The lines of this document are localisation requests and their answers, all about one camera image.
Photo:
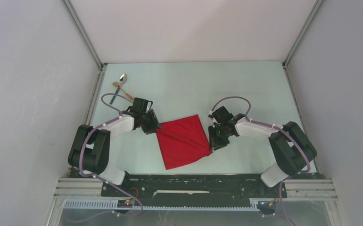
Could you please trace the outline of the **red satin napkin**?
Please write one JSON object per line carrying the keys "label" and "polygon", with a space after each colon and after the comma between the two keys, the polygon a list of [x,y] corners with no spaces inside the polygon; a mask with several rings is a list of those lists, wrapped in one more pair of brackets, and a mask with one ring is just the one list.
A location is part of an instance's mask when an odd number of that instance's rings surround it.
{"label": "red satin napkin", "polygon": [[156,135],[166,170],[197,162],[212,154],[197,114],[163,122]]}

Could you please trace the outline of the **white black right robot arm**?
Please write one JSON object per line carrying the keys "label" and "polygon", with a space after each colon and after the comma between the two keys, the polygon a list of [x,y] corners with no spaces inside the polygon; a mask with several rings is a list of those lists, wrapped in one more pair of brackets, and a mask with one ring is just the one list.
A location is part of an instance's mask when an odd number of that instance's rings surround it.
{"label": "white black right robot arm", "polygon": [[301,171],[310,170],[310,162],[317,151],[300,126],[290,121],[277,126],[255,121],[245,114],[233,115],[224,106],[210,112],[212,125],[208,127],[211,151],[226,147],[232,136],[251,137],[269,142],[276,162],[267,168],[256,183],[256,192],[267,197],[275,186]]}

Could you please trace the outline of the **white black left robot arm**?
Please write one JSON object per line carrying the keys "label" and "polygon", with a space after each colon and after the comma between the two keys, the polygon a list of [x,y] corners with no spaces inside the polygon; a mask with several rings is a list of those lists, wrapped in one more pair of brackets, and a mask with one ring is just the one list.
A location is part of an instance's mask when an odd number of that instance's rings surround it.
{"label": "white black left robot arm", "polygon": [[137,128],[147,135],[161,129],[152,104],[152,101],[136,97],[118,117],[96,127],[80,125],[68,155],[68,164],[80,169],[84,176],[96,176],[112,183],[113,191],[119,196],[127,195],[131,184],[125,179],[129,174],[110,162],[110,141]]}

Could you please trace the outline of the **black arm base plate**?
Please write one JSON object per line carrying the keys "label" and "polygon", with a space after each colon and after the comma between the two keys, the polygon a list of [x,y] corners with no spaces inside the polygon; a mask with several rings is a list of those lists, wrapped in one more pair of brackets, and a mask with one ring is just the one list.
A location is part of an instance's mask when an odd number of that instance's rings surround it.
{"label": "black arm base plate", "polygon": [[248,207],[254,199],[286,198],[284,185],[269,188],[258,174],[130,175],[123,190],[143,206]]}

